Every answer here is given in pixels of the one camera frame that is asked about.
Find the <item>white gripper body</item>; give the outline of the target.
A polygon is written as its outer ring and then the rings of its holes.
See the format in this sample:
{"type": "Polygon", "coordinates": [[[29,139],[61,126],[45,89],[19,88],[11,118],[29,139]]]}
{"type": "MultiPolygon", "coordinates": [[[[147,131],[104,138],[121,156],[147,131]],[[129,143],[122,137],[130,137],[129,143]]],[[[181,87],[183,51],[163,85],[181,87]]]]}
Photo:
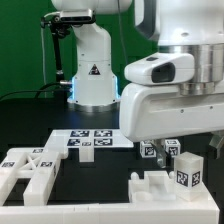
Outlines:
{"type": "Polygon", "coordinates": [[[121,96],[119,126],[132,142],[224,130],[224,81],[199,96],[182,96],[178,85],[131,83],[121,96]]]}

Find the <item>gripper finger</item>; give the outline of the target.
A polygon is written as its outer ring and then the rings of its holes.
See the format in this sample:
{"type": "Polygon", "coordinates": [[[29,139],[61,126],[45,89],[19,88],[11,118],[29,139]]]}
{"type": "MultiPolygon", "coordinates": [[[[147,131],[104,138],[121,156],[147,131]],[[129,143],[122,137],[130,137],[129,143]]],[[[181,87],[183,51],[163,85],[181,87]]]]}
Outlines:
{"type": "Polygon", "coordinates": [[[220,150],[224,145],[224,130],[213,132],[209,145],[220,150]]]}
{"type": "Polygon", "coordinates": [[[153,140],[152,145],[156,151],[157,164],[160,168],[166,167],[166,153],[162,147],[160,140],[153,140]]]}

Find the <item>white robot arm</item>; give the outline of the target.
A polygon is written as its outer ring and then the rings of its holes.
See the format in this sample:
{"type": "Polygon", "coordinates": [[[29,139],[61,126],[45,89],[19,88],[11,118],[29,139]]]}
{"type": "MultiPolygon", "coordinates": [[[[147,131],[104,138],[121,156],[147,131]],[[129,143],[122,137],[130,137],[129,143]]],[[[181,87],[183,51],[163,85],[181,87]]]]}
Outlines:
{"type": "Polygon", "coordinates": [[[78,38],[69,103],[85,110],[120,102],[119,126],[133,142],[212,133],[224,145],[224,0],[52,0],[59,23],[78,38]],[[98,14],[135,8],[135,26],[156,53],[126,66],[117,89],[110,37],[98,14]]]}

